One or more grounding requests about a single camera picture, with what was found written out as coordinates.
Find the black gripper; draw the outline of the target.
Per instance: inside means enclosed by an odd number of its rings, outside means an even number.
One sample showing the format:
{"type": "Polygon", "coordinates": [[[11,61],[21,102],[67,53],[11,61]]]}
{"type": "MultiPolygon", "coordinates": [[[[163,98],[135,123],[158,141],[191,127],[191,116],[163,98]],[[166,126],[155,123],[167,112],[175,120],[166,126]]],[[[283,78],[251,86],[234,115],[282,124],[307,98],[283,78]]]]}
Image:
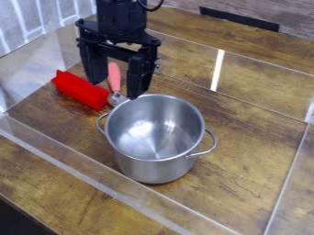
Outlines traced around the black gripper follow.
{"type": "MultiPolygon", "coordinates": [[[[102,83],[108,76],[108,58],[99,43],[110,41],[158,47],[160,40],[146,32],[147,14],[160,9],[162,3],[150,7],[147,0],[96,0],[98,20],[79,19],[78,38],[83,68],[88,82],[102,83]]],[[[148,91],[156,64],[142,55],[128,60],[127,97],[134,100],[148,91]]]]}

